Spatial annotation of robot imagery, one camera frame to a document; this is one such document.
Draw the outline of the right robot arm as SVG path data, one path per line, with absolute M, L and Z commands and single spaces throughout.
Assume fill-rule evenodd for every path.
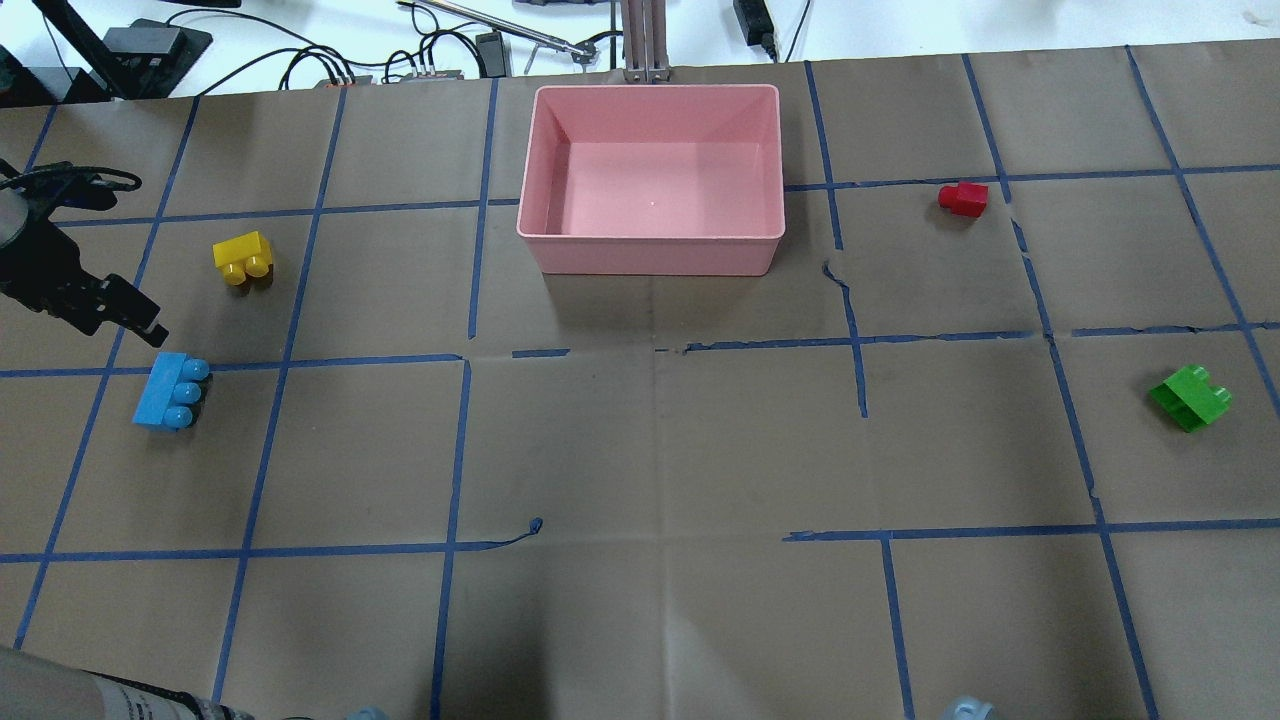
M 942 720 L 986 720 L 992 717 L 995 706 L 972 696 L 956 698 L 940 716 Z

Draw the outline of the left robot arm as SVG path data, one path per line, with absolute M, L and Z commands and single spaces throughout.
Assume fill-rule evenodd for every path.
M 79 246 L 50 217 L 63 206 L 105 210 L 123 183 L 105 169 L 46 168 L 3 181 L 3 295 L 92 336 L 116 324 L 157 348 L 168 331 L 160 307 L 129 281 L 99 278 L 81 264 Z M 18 650 L 3 651 L 5 719 L 250 719 L 242 708 L 187 691 L 68 667 Z

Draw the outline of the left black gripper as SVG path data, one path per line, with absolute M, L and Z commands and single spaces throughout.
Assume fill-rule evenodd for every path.
M 33 313 L 65 322 L 86 336 L 110 322 L 160 348 L 169 329 L 161 311 L 120 275 L 99 279 L 81 264 L 81 250 L 51 223 L 32 217 L 3 242 L 1 290 Z

